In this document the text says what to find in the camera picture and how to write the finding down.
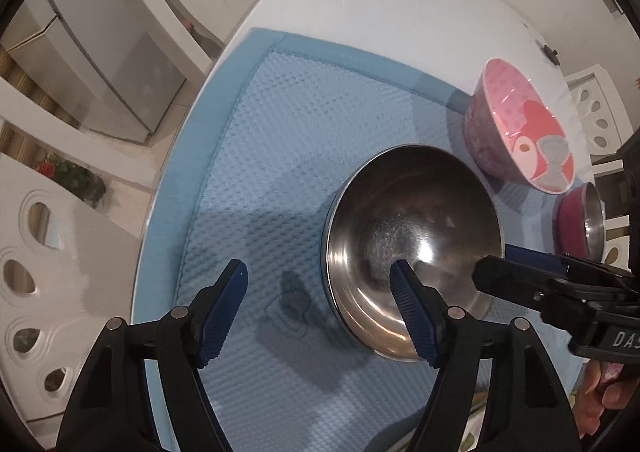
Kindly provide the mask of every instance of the bowl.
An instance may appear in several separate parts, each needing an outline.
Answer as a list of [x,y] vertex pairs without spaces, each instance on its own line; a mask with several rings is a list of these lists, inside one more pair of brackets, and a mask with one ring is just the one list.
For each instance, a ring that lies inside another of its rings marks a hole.
[[605,214],[593,183],[571,190],[558,205],[556,235],[561,252],[602,262]]
[[380,355],[417,360],[390,290],[391,264],[405,258],[449,305],[481,318],[492,300],[471,273],[480,258],[503,252],[479,177],[448,152],[402,145],[367,161],[337,193],[322,235],[322,274],[352,335]]
[[564,130],[514,66],[489,60],[469,102],[465,143],[487,174],[562,194],[575,178]]

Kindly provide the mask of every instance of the red flower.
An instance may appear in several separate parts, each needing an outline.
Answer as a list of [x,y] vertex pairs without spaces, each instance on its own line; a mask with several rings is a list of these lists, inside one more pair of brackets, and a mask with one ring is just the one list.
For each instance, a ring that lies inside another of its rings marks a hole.
[[53,173],[56,171],[56,167],[50,161],[43,161],[36,167],[36,171],[51,179],[53,177]]

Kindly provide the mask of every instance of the floor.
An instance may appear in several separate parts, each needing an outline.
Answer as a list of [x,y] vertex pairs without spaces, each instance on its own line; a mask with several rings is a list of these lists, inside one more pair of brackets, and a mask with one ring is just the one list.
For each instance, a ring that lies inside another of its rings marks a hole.
[[[143,159],[161,169],[197,92],[198,90],[186,81],[164,114],[158,130],[146,140],[144,145],[116,140],[90,130],[86,133],[132,158]],[[130,234],[141,237],[152,194],[137,190],[115,179],[105,179],[105,184],[107,192],[96,209]]]

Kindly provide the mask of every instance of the silver rivet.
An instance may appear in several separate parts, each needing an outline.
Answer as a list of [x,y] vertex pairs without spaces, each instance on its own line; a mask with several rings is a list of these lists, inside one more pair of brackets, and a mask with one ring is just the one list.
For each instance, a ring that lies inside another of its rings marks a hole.
[[529,329],[531,327],[531,324],[529,324],[529,321],[526,318],[522,318],[522,317],[516,318],[516,320],[515,320],[515,322],[513,324],[520,331],[526,331],[527,329]]
[[174,318],[185,318],[189,314],[189,308],[186,306],[176,306],[171,310],[171,316]]
[[114,329],[118,329],[120,326],[122,326],[122,318],[120,318],[120,317],[113,317],[113,318],[110,318],[109,320],[107,320],[107,329],[109,331],[113,331]]
[[460,320],[465,317],[465,310],[458,306],[452,306],[447,309],[447,315],[455,320]]

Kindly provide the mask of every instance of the white table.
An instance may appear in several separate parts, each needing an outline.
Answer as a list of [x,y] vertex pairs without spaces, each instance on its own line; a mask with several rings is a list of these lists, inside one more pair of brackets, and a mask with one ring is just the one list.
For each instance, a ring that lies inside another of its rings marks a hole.
[[369,51],[468,94],[473,94],[484,64],[503,58],[530,79],[560,121],[570,140],[577,177],[593,180],[584,133],[560,69],[542,53],[542,35],[501,0],[260,0],[212,73],[251,28]]

